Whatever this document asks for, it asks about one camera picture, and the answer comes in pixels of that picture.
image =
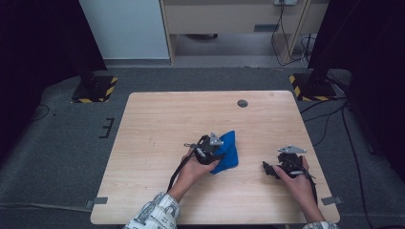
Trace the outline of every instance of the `cabinet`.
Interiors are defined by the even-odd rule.
[[[282,8],[274,0],[160,0],[167,44],[172,62],[179,34],[247,33],[277,28]],[[298,0],[284,6],[283,28],[274,33],[275,46],[283,62],[300,33],[317,33],[328,7],[328,0]]]

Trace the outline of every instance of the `power outlet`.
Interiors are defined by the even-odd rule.
[[[275,6],[295,6],[297,5],[297,0],[274,0]]]

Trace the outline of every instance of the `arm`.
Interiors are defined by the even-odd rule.
[[[159,193],[155,198],[146,203],[139,213],[129,221],[124,229],[140,228],[176,228],[176,218],[180,215],[179,202],[197,181],[213,170],[219,161],[209,165],[201,165],[195,157],[191,157],[179,172],[173,187],[166,193]]]
[[[186,156],[192,153],[190,149],[187,155],[183,156],[183,160]],[[177,202],[180,202],[185,193],[205,174],[208,174],[209,171],[215,169],[218,165],[219,160],[212,162],[209,165],[202,165],[200,162],[193,156],[188,162],[182,167],[179,172],[179,177],[176,180],[176,183],[173,187],[167,192],[168,195],[172,196]]]
[[[307,160],[303,156],[303,166],[307,170],[309,169]],[[304,175],[299,175],[296,178],[289,177],[281,168],[278,166],[273,166],[274,171],[277,175],[281,178],[284,184],[287,186],[289,192],[291,193],[292,197],[298,202],[300,205],[304,216],[309,223],[309,227],[311,228],[311,223],[318,223],[324,222],[325,218],[322,215],[321,211],[316,204],[315,199],[313,198],[312,189],[310,187],[309,180]],[[332,225],[328,223],[329,227],[325,228],[337,228],[336,225]]]

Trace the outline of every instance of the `black curtain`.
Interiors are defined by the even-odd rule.
[[[405,181],[405,1],[330,0],[309,67],[352,73],[352,111],[372,153],[384,155]]]
[[[1,162],[46,87],[98,70],[106,66],[77,0],[0,0]]]

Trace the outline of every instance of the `wall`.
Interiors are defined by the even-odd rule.
[[[159,0],[79,0],[104,59],[169,59]]]

